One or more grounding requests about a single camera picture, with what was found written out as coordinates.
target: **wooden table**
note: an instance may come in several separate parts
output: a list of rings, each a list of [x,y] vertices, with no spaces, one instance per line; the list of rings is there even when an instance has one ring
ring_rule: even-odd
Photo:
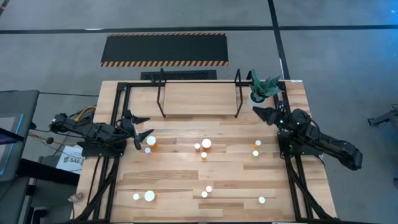
[[[103,82],[95,122],[110,122],[117,82]],[[309,113],[303,83],[286,81],[286,87],[291,109],[301,108]],[[138,131],[155,129],[153,135],[159,146],[147,155],[128,141],[119,165],[111,222],[294,221],[285,162],[279,158],[275,136],[277,128],[267,126],[249,109],[246,104],[248,94],[249,87],[243,87],[244,104],[237,118],[233,115],[163,118],[156,103],[157,87],[132,88],[129,109],[136,116],[150,117],[149,121],[136,128]],[[272,98],[267,103],[274,105]],[[205,161],[193,148],[204,138],[213,143]],[[255,159],[252,151],[257,139],[263,145]],[[314,156],[302,156],[302,160],[309,191],[325,211],[335,217],[322,163]],[[88,194],[95,162],[96,158],[84,161],[77,192]],[[102,161],[99,162],[93,193],[98,186],[101,164]],[[201,192],[207,185],[213,187],[213,192],[203,199]],[[154,202],[132,199],[134,193],[143,197],[146,190],[155,191]],[[266,198],[265,204],[258,203],[259,196]],[[305,217],[299,190],[298,197]],[[85,206],[86,200],[75,205],[76,216]],[[101,207],[100,218],[103,215],[104,206]]]

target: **black floor mat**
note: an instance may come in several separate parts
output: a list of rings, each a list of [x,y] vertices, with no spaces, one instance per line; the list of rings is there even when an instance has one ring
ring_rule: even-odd
[[[216,80],[216,70],[164,72],[166,80]],[[141,72],[141,80],[159,80],[160,72]]]
[[[111,34],[102,67],[227,66],[223,33]]]

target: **black and orange mat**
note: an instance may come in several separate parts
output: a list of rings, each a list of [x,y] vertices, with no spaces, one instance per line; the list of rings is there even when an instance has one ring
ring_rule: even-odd
[[[224,33],[111,34],[102,67],[227,66]]]

